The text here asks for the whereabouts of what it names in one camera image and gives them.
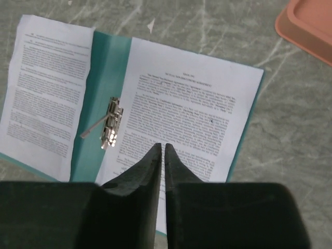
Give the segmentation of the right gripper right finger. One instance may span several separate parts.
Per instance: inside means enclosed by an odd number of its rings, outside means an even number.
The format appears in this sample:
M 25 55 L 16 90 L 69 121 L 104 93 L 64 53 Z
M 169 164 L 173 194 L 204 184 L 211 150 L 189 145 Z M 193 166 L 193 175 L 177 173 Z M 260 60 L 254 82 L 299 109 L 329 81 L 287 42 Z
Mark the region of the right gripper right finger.
M 291 192 L 278 183 L 207 183 L 166 144 L 169 248 L 310 248 Z

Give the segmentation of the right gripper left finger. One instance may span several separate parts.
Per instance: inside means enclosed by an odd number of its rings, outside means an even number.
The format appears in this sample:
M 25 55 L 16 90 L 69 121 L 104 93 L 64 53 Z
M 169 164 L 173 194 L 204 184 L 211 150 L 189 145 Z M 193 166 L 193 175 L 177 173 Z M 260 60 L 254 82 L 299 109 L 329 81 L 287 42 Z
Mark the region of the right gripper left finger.
M 1 248 L 153 248 L 162 148 L 111 181 L 1 182 Z

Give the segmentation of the metal folder clip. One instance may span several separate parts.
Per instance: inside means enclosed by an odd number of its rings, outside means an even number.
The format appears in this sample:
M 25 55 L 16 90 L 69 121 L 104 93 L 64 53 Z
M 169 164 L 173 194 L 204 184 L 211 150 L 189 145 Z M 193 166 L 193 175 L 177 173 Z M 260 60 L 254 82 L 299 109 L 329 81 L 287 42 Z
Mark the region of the metal folder clip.
M 123 108 L 119 106 L 120 98 L 111 97 L 106 115 L 96 121 L 92 126 L 80 134 L 82 139 L 85 139 L 93 129 L 99 124 L 103 124 L 101 132 L 101 148 L 107 150 L 108 147 L 114 147 L 117 139 L 118 130 L 123 116 Z

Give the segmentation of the printed paper sheet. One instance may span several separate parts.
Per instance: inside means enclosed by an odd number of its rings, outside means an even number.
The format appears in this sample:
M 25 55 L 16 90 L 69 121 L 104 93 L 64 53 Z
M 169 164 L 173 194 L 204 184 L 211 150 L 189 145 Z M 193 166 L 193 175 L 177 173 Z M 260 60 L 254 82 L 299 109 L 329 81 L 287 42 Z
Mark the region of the printed paper sheet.
M 137 163 L 155 143 L 172 144 L 205 182 L 225 182 L 237 156 L 264 70 L 133 38 L 116 143 L 96 182 Z
M 9 64 L 1 153 L 68 181 L 94 29 L 23 15 Z

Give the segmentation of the teal file folder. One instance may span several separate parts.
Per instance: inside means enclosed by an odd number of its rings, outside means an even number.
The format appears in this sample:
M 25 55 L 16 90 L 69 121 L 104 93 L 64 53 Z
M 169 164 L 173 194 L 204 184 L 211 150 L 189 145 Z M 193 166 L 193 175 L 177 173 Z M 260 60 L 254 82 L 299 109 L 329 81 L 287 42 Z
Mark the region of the teal file folder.
M 94 32 L 93 34 L 90 71 L 86 81 L 84 101 L 74 139 L 71 175 L 69 180 L 64 182 L 96 182 L 96 177 L 106 153 L 106 150 L 101 148 L 100 139 L 103 124 L 99 124 L 85 139 L 82 139 L 80 134 L 106 115 L 111 97 L 121 97 L 132 39 L 133 38 L 116 35 L 107 35 L 101 32 Z M 241 138 L 241 143 L 245 136 L 246 129 Z M 2 153 L 1 156 L 47 179 L 58 181 Z M 237 156 L 234 159 L 233 167 L 235 166 Z M 227 180 L 229 180 L 231 176 L 233 167 Z

